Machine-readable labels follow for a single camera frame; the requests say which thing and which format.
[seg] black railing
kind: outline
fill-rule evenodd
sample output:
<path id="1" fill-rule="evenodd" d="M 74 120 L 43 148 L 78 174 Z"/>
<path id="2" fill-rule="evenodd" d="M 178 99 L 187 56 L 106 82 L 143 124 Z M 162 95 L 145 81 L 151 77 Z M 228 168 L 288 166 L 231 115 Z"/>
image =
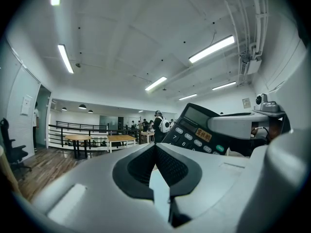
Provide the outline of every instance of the black railing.
<path id="1" fill-rule="evenodd" d="M 74 132 L 69 132 L 69 130 L 79 131 L 79 132 L 74 133 Z M 105 136 L 106 134 L 103 134 L 103 133 L 107 133 L 108 135 L 127 134 L 127 135 L 135 137 L 137 143 L 139 144 L 141 143 L 141 138 L 140 138 L 141 130 L 139 129 L 125 129 L 125 130 L 106 130 L 106 129 L 103 130 L 103 129 L 93 129 L 93 128 L 85 129 L 85 128 L 76 128 L 76 127 L 64 127 L 64 126 L 52 125 L 52 124 L 49 124 L 49 142 L 54 143 L 54 144 L 59 144 L 61 145 L 61 147 L 64 147 L 64 145 L 72 146 L 72 141 L 65 139 L 67 135 L 65 133 L 67 132 L 70 134 L 83 134 L 83 135 L 93 136 L 94 139 L 98 139 L 101 136 Z M 91 148 L 108 147 L 108 146 L 107 146 L 107 142 L 105 141 L 96 142 L 95 140 L 93 140 L 91 142 L 91 140 L 89 140 L 87 143 L 87 147 L 91 149 Z"/>
<path id="2" fill-rule="evenodd" d="M 60 129 L 61 127 L 74 128 L 74 130 L 81 131 L 83 130 L 92 130 L 93 132 L 105 132 L 109 129 L 109 123 L 107 125 L 93 125 L 93 124 L 83 124 L 83 123 L 71 123 L 71 122 L 62 122 L 56 121 L 56 128 Z"/>

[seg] office chair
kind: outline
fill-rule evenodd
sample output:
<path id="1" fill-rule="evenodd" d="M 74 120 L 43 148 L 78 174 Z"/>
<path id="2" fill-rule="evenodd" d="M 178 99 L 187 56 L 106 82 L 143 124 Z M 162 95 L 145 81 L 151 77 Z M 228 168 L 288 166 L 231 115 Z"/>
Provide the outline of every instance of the office chair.
<path id="1" fill-rule="evenodd" d="M 26 145 L 18 146 L 13 148 L 12 142 L 15 141 L 15 139 L 9 138 L 9 122 L 4 118 L 0 121 L 0 127 L 1 127 L 1 133 L 3 137 L 3 143 L 5 146 L 5 154 L 6 158 L 8 159 L 8 162 L 11 164 L 11 166 L 15 166 L 19 170 L 21 168 L 27 168 L 31 172 L 32 169 L 30 166 L 25 166 L 21 160 L 23 157 L 27 156 L 28 153 L 24 150 L 22 150 Z"/>

